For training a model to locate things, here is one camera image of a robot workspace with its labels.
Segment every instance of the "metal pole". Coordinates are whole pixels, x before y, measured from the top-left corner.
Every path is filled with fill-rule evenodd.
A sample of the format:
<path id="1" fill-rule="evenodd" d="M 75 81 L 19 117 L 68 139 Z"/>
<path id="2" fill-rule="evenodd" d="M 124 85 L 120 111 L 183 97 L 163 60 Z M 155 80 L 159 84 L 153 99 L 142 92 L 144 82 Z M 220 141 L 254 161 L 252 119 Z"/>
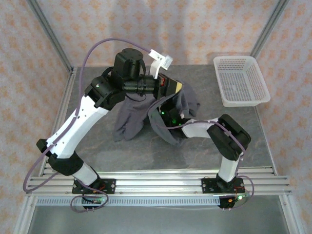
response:
<path id="1" fill-rule="evenodd" d="M 47 37 L 49 38 L 50 42 L 52 43 L 54 49 L 56 50 L 57 54 L 59 55 L 60 59 L 62 60 L 62 63 L 66 67 L 68 71 L 72 70 L 72 66 L 63 51 L 57 37 L 55 36 L 48 20 L 44 16 L 43 11 L 41 10 L 38 2 L 36 0 L 27 0 L 30 8 L 33 10 L 34 14 L 38 18 L 40 25 L 42 26 L 44 32 L 46 33 Z"/>
<path id="2" fill-rule="evenodd" d="M 260 34 L 260 37 L 258 38 L 256 44 L 254 45 L 253 50 L 252 50 L 250 56 L 256 58 L 259 55 L 262 47 L 264 46 L 264 43 L 268 39 L 271 31 L 273 30 L 276 22 L 278 21 L 279 17 L 283 13 L 283 11 L 284 11 L 284 9 L 285 9 L 285 7 L 286 7 L 288 2 L 289 2 L 289 0 L 280 0 L 277 3 L 277 5 L 276 5 L 276 7 L 275 7 L 275 9 L 274 9 L 274 11 L 273 11 L 269 21 L 267 22 L 267 24 L 263 28 L 263 30 L 262 30 L 262 32 Z"/>

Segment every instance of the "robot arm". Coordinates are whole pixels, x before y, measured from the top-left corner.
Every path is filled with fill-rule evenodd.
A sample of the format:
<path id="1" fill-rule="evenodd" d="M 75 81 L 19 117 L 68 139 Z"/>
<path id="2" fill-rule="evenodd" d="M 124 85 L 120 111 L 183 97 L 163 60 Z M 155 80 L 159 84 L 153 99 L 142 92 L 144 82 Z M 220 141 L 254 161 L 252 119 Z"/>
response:
<path id="1" fill-rule="evenodd" d="M 51 167 L 65 176 L 73 176 L 75 184 L 81 181 L 84 185 L 93 189 L 101 190 L 102 180 L 92 167 L 87 165 L 76 154 L 75 148 L 81 139 L 87 134 L 91 127 L 103 116 L 105 116 L 117 103 L 123 101 L 127 93 L 139 95 L 153 94 L 156 99 L 178 93 L 182 84 L 167 76 L 158 75 L 159 68 L 168 68 L 170 57 L 161 57 L 151 51 L 153 62 L 150 74 L 146 74 L 143 62 L 143 54 L 135 49 L 124 49 L 118 53 L 112 68 L 94 78 L 85 90 L 81 99 L 78 116 L 74 111 L 66 120 L 63 126 L 49 139 L 40 139 L 37 142 L 38 148 L 44 152 L 47 147 L 67 128 L 73 118 L 77 118 L 70 130 L 58 141 L 58 143 L 46 154 Z M 162 116 L 167 127 L 193 122 L 193 119 L 182 118 L 170 101 L 160 107 Z M 251 141 L 250 136 L 244 131 L 229 115 L 222 115 L 213 119 L 231 131 L 236 139 L 246 149 Z M 174 130 L 184 138 L 206 137 L 211 138 L 223 155 L 221 168 L 217 178 L 213 178 L 211 193 L 215 188 L 220 193 L 233 193 L 237 180 L 235 170 L 242 154 L 240 147 L 227 136 L 216 124 L 203 121 L 185 125 Z M 90 190 L 83 190 L 83 193 L 92 193 Z"/>
<path id="2" fill-rule="evenodd" d="M 229 115 L 222 115 L 211 120 L 187 119 L 179 113 L 171 100 L 164 103 L 158 111 L 170 131 L 183 138 L 211 138 L 222 154 L 221 167 L 216 178 L 208 179 L 211 180 L 209 182 L 214 186 L 211 193 L 215 193 L 215 188 L 221 193 L 235 193 L 235 187 L 241 187 L 237 185 L 240 184 L 240 179 L 236 178 L 236 169 L 243 151 L 221 127 L 228 130 L 245 150 L 251 142 L 251 137 L 234 119 Z"/>
<path id="3" fill-rule="evenodd" d="M 160 67 L 166 67 L 159 61 L 152 67 L 152 73 L 158 74 Z M 37 146 L 41 152 L 53 144 L 53 141 L 66 129 L 73 118 L 77 118 L 70 130 L 46 154 L 51 167 L 65 176 L 73 176 L 83 184 L 98 189 L 101 182 L 98 174 L 76 154 L 75 148 L 91 127 L 105 116 L 117 103 L 125 99 L 126 93 L 153 94 L 160 99 L 163 96 L 180 91 L 182 84 L 168 77 L 159 78 L 145 74 L 143 54 L 135 49 L 124 49 L 118 53 L 112 68 L 94 78 L 81 99 L 79 115 L 70 115 L 62 127 L 50 138 L 40 139 Z"/>

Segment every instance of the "aluminum frame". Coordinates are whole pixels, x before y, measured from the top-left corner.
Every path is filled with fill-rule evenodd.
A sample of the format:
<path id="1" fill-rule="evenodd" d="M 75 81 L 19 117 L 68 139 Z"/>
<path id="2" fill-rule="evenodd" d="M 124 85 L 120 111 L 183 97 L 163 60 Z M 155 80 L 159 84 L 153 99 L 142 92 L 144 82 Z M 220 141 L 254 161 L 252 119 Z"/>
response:
<path id="1" fill-rule="evenodd" d="M 250 56 L 257 58 L 288 2 L 289 0 L 280 0 L 277 3 L 271 17 L 269 18 L 267 24 L 264 26 L 257 42 L 255 43 L 253 50 L 250 53 Z"/>
<path id="2" fill-rule="evenodd" d="M 24 198 L 19 217 L 17 219 L 13 234 L 27 234 L 31 220 L 34 215 L 38 197 L 26 196 Z"/>
<path id="3" fill-rule="evenodd" d="M 41 184 L 52 171 L 43 177 L 32 177 L 29 188 Z M 101 178 L 116 179 L 115 194 L 110 196 L 203 196 L 201 179 L 204 177 L 214 178 L 218 170 L 146 170 L 99 173 Z M 254 182 L 255 195 L 289 195 L 292 194 L 287 176 L 275 176 L 270 167 L 241 168 L 239 175 L 249 176 Z M 37 196 L 73 196 L 72 176 L 57 175 L 45 186 L 33 191 Z M 251 183 L 244 180 L 248 191 L 252 190 Z M 211 194 L 214 196 L 232 194 Z"/>
<path id="4" fill-rule="evenodd" d="M 51 44 L 53 45 L 55 51 L 57 52 L 59 58 L 61 59 L 62 63 L 64 64 L 65 68 L 68 71 L 72 70 L 72 65 L 70 64 L 69 59 L 67 58 L 61 44 L 58 41 L 58 38 L 55 36 L 47 18 L 45 17 L 43 11 L 41 10 L 37 0 L 27 0 L 30 8 L 33 10 L 35 16 L 38 18 L 39 23 L 44 30 L 45 34 L 47 35 L 48 39 L 50 40 Z"/>

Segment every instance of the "black mounting plate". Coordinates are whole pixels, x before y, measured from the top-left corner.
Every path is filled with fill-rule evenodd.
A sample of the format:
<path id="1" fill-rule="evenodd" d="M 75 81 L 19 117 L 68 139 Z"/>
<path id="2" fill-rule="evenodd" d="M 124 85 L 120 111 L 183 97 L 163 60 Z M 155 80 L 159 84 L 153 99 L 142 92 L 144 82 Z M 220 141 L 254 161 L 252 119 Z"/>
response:
<path id="1" fill-rule="evenodd" d="M 243 194 L 245 193 L 244 181 L 242 178 L 235 178 L 233 183 L 231 184 L 230 188 L 227 191 L 223 191 L 217 185 L 217 178 L 203 178 L 201 179 L 201 188 L 203 194 Z"/>
<path id="2" fill-rule="evenodd" d="M 100 179 L 100 183 L 104 186 L 103 189 L 101 189 L 103 192 L 107 194 L 114 194 L 116 189 L 116 180 L 115 179 Z M 83 187 L 77 180 L 74 180 L 73 194 L 93 194 L 92 191 L 86 189 Z"/>

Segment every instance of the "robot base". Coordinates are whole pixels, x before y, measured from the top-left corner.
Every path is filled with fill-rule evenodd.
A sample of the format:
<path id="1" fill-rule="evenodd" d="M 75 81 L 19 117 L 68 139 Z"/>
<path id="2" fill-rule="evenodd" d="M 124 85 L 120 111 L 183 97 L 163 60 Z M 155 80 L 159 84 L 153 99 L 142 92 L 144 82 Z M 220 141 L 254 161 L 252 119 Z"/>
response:
<path id="1" fill-rule="evenodd" d="M 115 188 L 116 188 L 116 180 L 115 179 L 97 179 L 99 183 L 98 190 L 101 190 L 107 194 L 114 194 Z M 97 192 L 89 190 L 85 187 L 83 187 L 77 180 L 74 180 L 73 194 L 97 194 Z"/>
<path id="2" fill-rule="evenodd" d="M 242 178 L 234 177 L 228 183 L 227 188 L 220 187 L 220 179 L 218 178 L 203 178 L 201 179 L 201 188 L 203 194 L 243 194 L 245 193 L 244 181 Z"/>

